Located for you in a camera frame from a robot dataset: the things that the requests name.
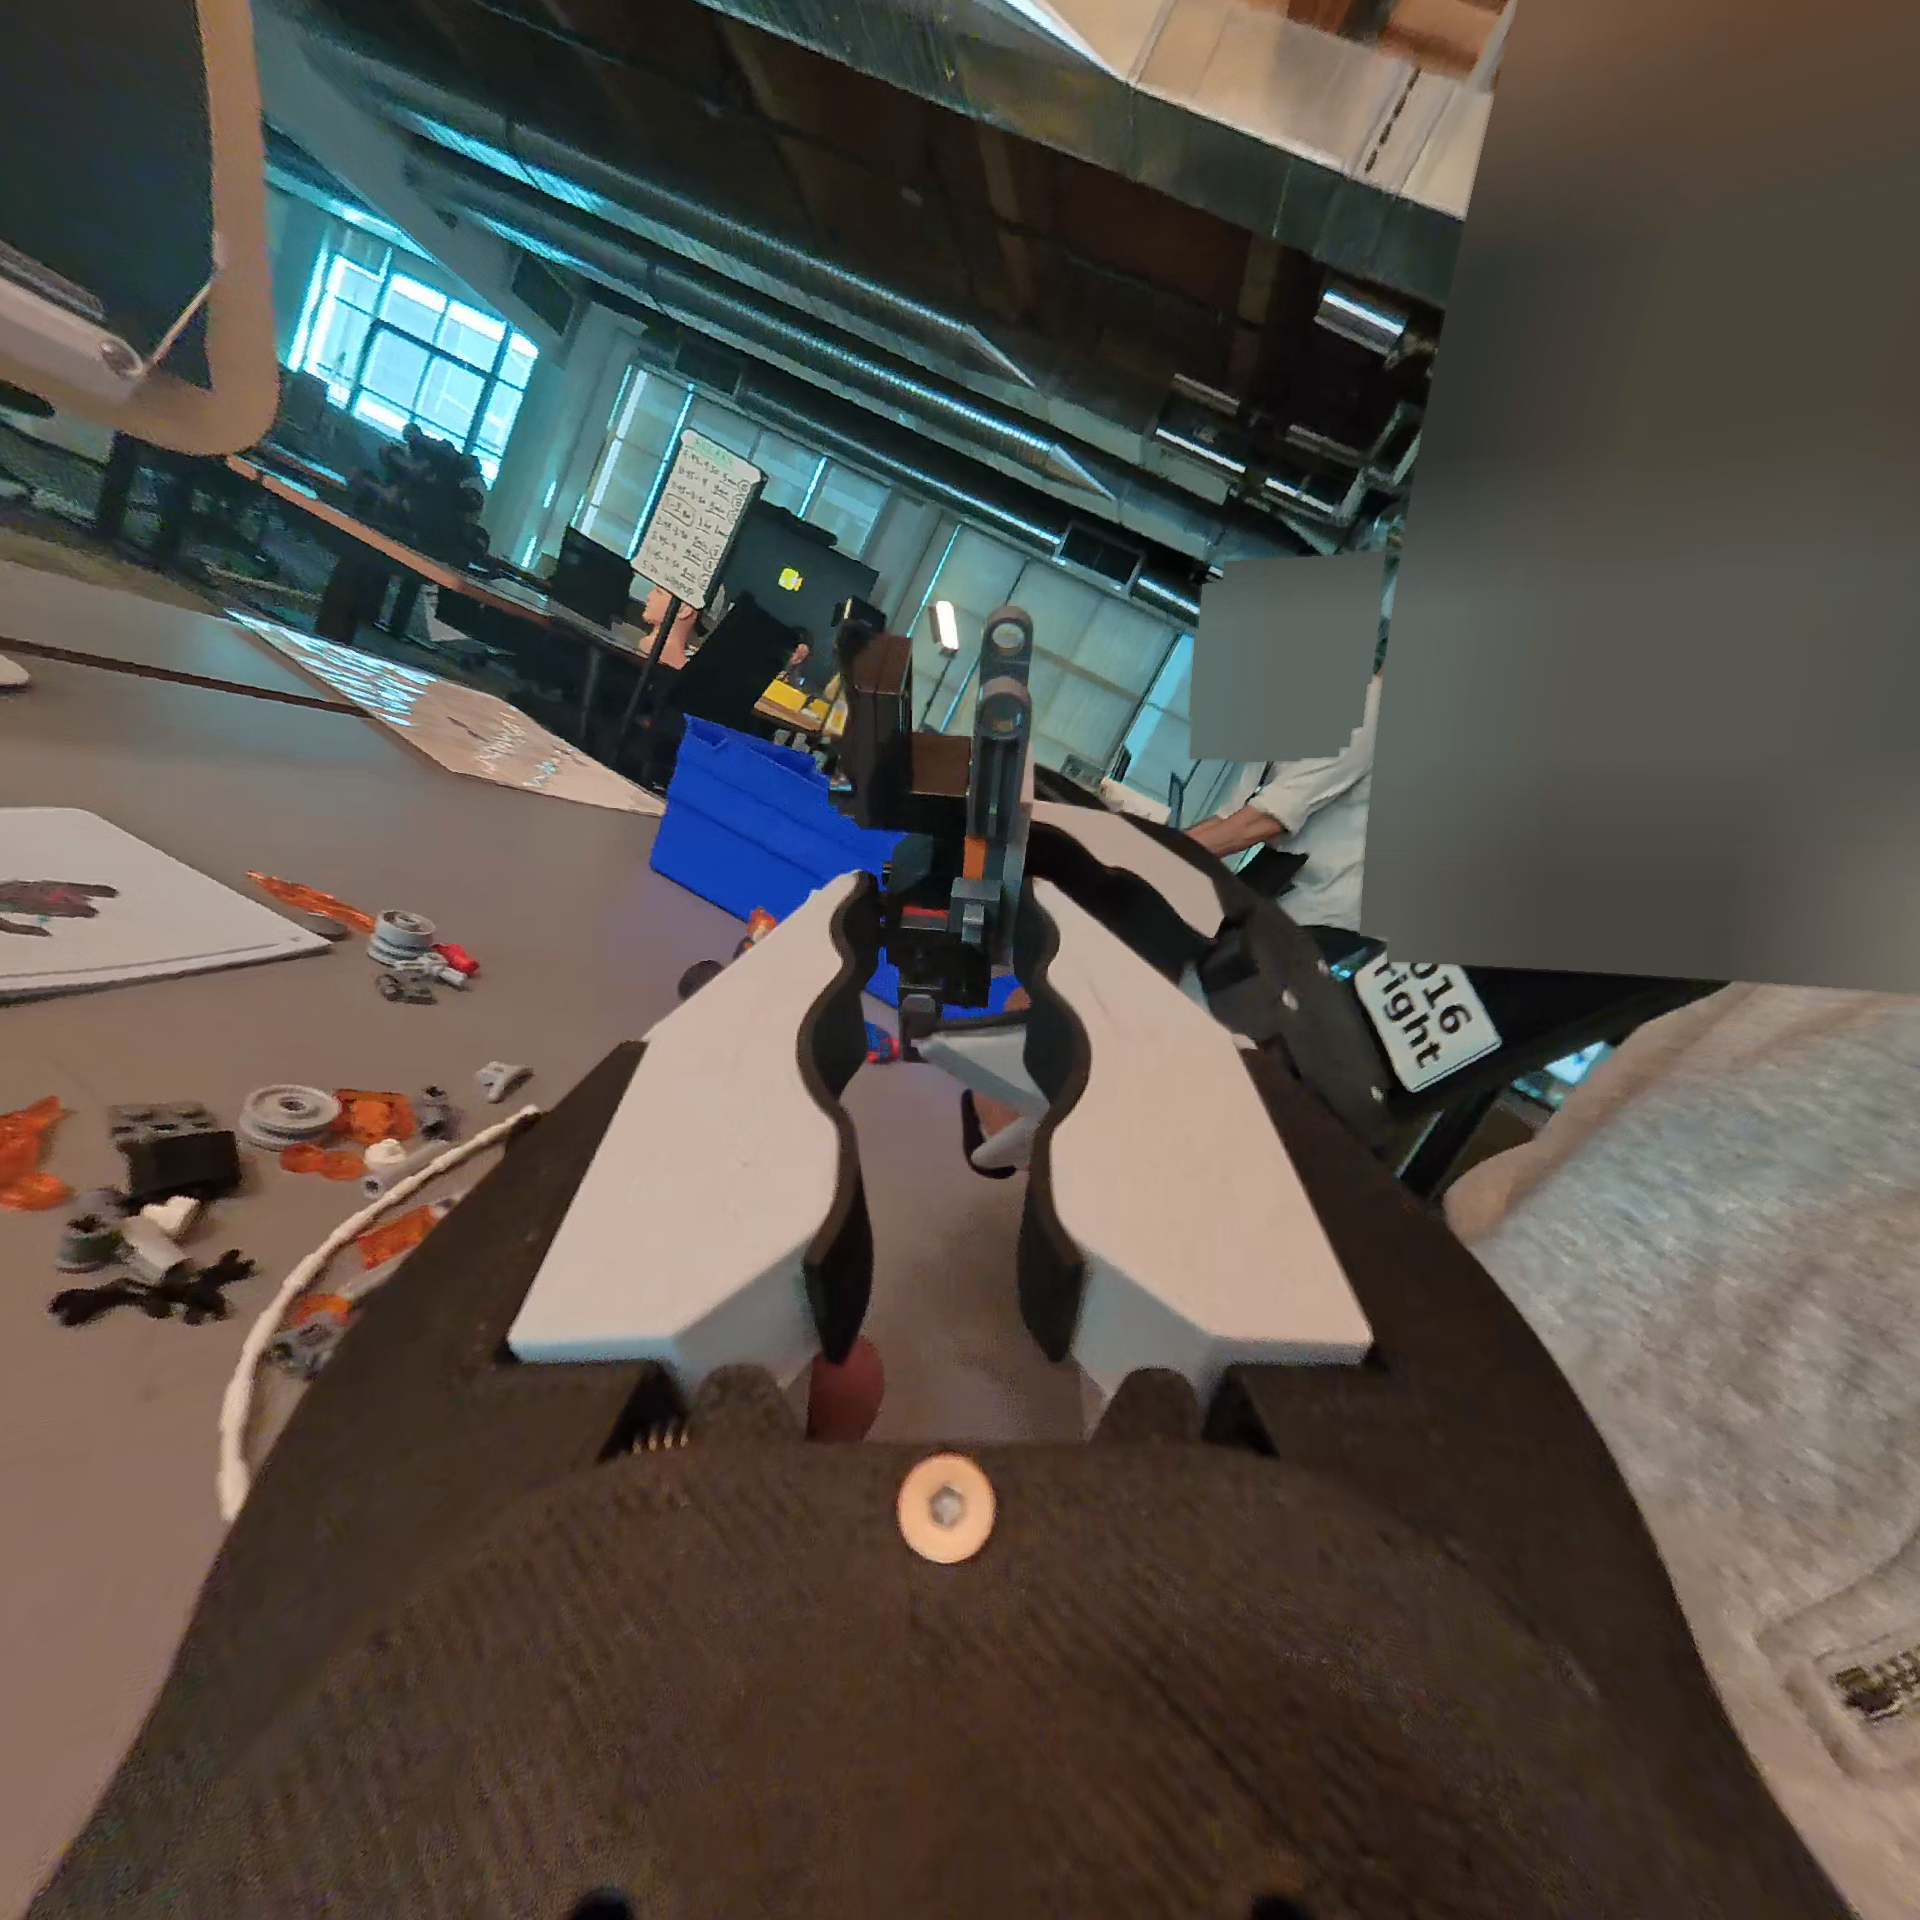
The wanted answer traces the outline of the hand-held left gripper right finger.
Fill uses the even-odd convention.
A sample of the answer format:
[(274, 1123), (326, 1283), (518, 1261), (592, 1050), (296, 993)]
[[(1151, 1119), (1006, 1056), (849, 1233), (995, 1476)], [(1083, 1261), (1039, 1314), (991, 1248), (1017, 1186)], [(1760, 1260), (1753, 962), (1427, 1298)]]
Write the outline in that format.
[(1102, 1395), (1374, 1348), (1233, 1031), (1054, 880), (1017, 927), (1040, 1093), (1017, 1237), (1026, 1333)]

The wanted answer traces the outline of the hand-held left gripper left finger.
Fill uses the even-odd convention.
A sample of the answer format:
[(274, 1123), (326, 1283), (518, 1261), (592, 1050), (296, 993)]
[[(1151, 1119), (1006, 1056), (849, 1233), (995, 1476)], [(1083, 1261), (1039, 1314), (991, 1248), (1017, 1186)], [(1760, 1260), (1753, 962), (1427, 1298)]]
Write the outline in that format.
[(879, 906), (873, 875), (832, 879), (646, 1035), (507, 1330), (518, 1361), (650, 1361), (692, 1392), (852, 1351), (873, 1225), (846, 1091)]

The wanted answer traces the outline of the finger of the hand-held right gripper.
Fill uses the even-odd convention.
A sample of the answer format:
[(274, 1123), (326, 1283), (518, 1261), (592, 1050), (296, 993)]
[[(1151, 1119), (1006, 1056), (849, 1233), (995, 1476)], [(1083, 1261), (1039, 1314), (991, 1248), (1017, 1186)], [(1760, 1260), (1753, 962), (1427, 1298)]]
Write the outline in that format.
[(1102, 808), (1036, 803), (1031, 875), (1058, 887), (1172, 983), (1208, 983), (1230, 908), (1225, 871), (1180, 853), (1154, 823)]
[(1047, 1113), (1047, 1098), (1024, 1066), (1023, 1024), (944, 1024), (912, 1047), (962, 1091), (962, 1151), (974, 1172), (1023, 1172)]

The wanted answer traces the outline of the dark grey lego model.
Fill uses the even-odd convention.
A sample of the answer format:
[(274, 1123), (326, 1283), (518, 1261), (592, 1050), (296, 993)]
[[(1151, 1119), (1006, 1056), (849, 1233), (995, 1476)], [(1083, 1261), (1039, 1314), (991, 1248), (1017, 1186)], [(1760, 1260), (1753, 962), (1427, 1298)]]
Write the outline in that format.
[(983, 1013), (1014, 967), (1033, 809), (1033, 621), (996, 609), (983, 625), (967, 737), (914, 728), (914, 647), (873, 609), (836, 610), (846, 720), (834, 800), (860, 827), (891, 832), (881, 880), (881, 949), (896, 972), (905, 1056), (951, 1008)]

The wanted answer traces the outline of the person's right forearm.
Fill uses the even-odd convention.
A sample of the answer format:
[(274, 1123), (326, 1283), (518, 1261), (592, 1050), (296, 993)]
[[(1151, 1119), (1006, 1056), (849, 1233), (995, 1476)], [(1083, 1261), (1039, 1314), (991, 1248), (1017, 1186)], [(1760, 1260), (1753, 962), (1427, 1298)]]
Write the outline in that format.
[(1840, 1898), (1916, 1916), (1918, 999), (1720, 989), (1446, 1215), (1601, 1429)]

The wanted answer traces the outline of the pile of loose lego pieces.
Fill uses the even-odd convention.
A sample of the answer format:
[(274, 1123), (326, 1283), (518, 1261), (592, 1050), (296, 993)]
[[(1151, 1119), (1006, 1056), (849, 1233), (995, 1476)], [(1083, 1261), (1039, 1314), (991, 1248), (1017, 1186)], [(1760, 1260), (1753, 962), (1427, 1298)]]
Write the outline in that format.
[[(376, 993), (395, 1005), (433, 1005), (442, 993), (464, 993), (483, 973), (480, 961), (410, 912), (364, 912), (304, 883), (251, 871), (248, 880), (326, 940), (362, 940), (376, 967)], [(4, 879), (4, 938), (50, 940), (63, 921), (96, 919), (118, 892), (105, 883)], [(304, 1280), (270, 1365), (314, 1379), (339, 1348), (362, 1304), (454, 1212), (460, 1193), (433, 1193), (408, 1209), (386, 1207), (417, 1175), (451, 1172), (460, 1113), (442, 1087), (419, 1096), (391, 1091), (273, 1083), (249, 1093), (226, 1124), (202, 1103), (131, 1103), (110, 1106), (105, 1132), (119, 1154), (119, 1186), (79, 1193), (46, 1165), (46, 1144), (65, 1113), (59, 1096), (4, 1111), (4, 1212), (67, 1209), (57, 1272), (91, 1285), (65, 1288), (49, 1304), (63, 1328), (83, 1328), (124, 1308), (185, 1325), (230, 1317), (232, 1288), (257, 1264), (239, 1250), (196, 1261), (187, 1242), (214, 1203), (246, 1185), (242, 1146), (282, 1170), (353, 1185), (377, 1203), (374, 1223), (351, 1237), (356, 1274), (347, 1280)]]

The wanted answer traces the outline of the lego instruction booklet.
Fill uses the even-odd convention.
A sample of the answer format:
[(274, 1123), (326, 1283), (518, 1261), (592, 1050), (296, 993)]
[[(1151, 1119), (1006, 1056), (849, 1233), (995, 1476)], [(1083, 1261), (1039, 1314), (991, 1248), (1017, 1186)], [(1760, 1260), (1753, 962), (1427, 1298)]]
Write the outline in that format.
[(3, 809), (3, 1001), (322, 953), (273, 908), (76, 808)]

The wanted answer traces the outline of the blue plastic bin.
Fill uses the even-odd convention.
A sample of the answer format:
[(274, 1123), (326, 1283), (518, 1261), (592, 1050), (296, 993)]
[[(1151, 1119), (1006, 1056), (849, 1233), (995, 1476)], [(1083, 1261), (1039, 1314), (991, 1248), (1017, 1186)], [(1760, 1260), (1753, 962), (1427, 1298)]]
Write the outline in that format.
[(841, 873), (883, 875), (898, 842), (841, 811), (804, 752), (690, 717), (650, 865), (740, 921), (785, 919)]

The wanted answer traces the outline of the flat printed cardboard box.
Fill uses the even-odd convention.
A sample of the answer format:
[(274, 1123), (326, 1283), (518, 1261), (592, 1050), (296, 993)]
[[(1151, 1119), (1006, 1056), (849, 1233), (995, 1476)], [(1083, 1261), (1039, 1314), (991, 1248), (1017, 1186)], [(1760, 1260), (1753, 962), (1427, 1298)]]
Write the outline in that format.
[(439, 769), (592, 809), (660, 818), (665, 803), (491, 693), (306, 636), (248, 613), (230, 620), (306, 679)]

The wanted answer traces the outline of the black monitor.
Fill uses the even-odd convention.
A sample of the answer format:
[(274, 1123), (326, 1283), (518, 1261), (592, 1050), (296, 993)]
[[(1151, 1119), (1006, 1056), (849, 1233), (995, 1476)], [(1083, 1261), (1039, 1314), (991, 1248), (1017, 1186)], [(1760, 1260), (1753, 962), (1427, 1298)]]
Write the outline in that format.
[(743, 515), (721, 575), (727, 602), (750, 600), (787, 629), (787, 651), (807, 647), (800, 684), (823, 690), (836, 667), (839, 609), (876, 609), (879, 570), (844, 552), (832, 532), (767, 501)]

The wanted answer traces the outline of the white grid sign board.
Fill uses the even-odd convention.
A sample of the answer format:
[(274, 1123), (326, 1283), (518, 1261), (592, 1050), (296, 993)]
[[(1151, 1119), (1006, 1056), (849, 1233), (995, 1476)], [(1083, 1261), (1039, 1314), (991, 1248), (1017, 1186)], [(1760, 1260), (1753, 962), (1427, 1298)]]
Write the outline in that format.
[(632, 555), (632, 602), (665, 592), (687, 609), (705, 609), (762, 489), (760, 466), (681, 427)]

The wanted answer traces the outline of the background wooden desk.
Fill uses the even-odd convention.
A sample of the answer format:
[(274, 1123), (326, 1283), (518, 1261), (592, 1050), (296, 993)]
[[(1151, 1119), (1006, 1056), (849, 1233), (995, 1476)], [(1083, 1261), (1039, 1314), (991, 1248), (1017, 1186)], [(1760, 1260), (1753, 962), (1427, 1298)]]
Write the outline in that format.
[(643, 674), (652, 674), (657, 669), (657, 664), (648, 653), (624, 643), (616, 629), (588, 620), (574, 609), (568, 609), (560, 600), (556, 600), (548, 592), (539, 592), (524, 583), (510, 583), (505, 577), (488, 577), (484, 571), (475, 571), (471, 567), (454, 567), (443, 561), (430, 559), (423, 552), (380, 532), (362, 520), (351, 517), (346, 509), (330, 506), (312, 487), (274, 472), (273, 466), (249, 457), (248, 453), (226, 456), (225, 466), (235, 479), (254, 484), (257, 489), (263, 489), (280, 506), (302, 512), (304, 517), (330, 529), (334, 538), (369, 552), (386, 565), (394, 565), (400, 575), (414, 579), (420, 585), (435, 585), (443, 592), (456, 592), (483, 609), (491, 609), (504, 617), (534, 621), (537, 627), (572, 633), (574, 639), (583, 640), (591, 647), (592, 656), (592, 665), (585, 674), (585, 708), (592, 707), (592, 693), (598, 690), (603, 661), (620, 661), (624, 665), (636, 667)]

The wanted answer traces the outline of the dark machine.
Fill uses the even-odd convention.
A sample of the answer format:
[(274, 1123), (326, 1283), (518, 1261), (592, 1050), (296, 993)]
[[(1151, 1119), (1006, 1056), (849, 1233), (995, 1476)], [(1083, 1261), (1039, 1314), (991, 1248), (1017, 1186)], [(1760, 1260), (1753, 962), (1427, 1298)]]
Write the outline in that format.
[(408, 424), (351, 483), (351, 512), (410, 548), (458, 570), (489, 554), (488, 489), (473, 456)]

